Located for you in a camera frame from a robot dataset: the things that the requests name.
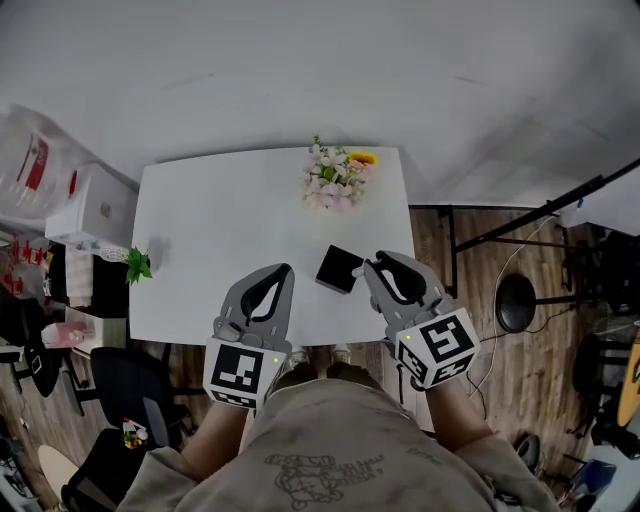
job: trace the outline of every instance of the yellow flower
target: yellow flower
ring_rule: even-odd
[[[373,153],[365,153],[364,151],[354,151],[348,155],[349,162],[359,162],[362,165],[378,165],[380,160]]]

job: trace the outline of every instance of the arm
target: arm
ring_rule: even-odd
[[[236,458],[247,411],[213,402],[204,422],[182,450],[182,458],[194,480],[205,480]]]
[[[438,443],[456,450],[490,437],[493,431],[471,403],[459,379],[449,379],[426,392]]]

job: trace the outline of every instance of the white container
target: white container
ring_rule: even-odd
[[[102,249],[130,249],[138,194],[98,164],[87,171],[73,200],[47,217],[45,236],[96,255]]]

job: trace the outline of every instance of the gray t-shirt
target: gray t-shirt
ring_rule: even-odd
[[[558,510],[506,441],[451,453],[389,395],[338,379],[278,391],[238,457],[201,483],[187,475],[178,452],[148,453],[118,510]]]

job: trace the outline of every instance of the small green plant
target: small green plant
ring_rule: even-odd
[[[137,247],[129,250],[127,254],[127,265],[129,265],[129,271],[127,272],[127,283],[137,283],[140,280],[140,276],[151,278],[151,269],[149,268],[149,254],[142,254]]]

